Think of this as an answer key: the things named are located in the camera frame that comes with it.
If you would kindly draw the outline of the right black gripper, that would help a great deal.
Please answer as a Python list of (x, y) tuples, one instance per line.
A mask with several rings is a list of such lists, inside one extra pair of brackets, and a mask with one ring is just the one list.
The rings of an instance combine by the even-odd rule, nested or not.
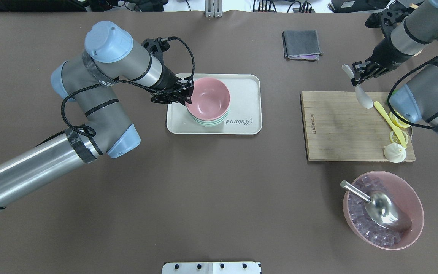
[(377, 78), (390, 71), (389, 62), (386, 58), (370, 57), (364, 62), (356, 61), (352, 64), (353, 71), (360, 73), (351, 78), (353, 86), (361, 85), (367, 78)]

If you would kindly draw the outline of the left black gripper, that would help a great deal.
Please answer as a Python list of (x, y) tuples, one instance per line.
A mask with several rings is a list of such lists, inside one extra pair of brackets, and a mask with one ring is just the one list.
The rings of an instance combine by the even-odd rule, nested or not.
[(179, 103), (184, 106), (192, 103), (192, 95), (194, 90), (193, 77), (175, 77), (176, 81), (171, 88), (166, 88), (166, 92), (151, 93), (151, 102), (155, 104), (172, 104)]

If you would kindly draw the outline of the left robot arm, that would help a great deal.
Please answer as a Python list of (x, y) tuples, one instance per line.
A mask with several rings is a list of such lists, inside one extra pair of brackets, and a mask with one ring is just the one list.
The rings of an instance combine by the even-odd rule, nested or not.
[(60, 113), (67, 128), (0, 165), (0, 212), (103, 154), (117, 158), (140, 144), (114, 85), (137, 86), (156, 104), (191, 104), (193, 77), (178, 78), (163, 60), (172, 40), (184, 43), (176, 36), (139, 43), (114, 22), (94, 24), (84, 51), (51, 75), (51, 85), (62, 97)]

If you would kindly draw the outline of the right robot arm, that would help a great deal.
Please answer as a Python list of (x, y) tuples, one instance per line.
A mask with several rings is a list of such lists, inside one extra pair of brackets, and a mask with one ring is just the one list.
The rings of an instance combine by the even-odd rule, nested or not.
[[(372, 14), (365, 26), (381, 28), (384, 38), (370, 57), (352, 65), (353, 85), (395, 70), (438, 42), (438, 0), (424, 0), (417, 8), (395, 1)], [(389, 91), (387, 104), (403, 122), (438, 134), (438, 55), (402, 76)]]

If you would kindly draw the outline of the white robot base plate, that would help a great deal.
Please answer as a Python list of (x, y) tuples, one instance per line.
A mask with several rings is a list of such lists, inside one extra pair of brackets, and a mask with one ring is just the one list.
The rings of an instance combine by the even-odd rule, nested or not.
[(260, 262), (216, 261), (216, 262), (169, 262), (162, 274), (261, 274)]

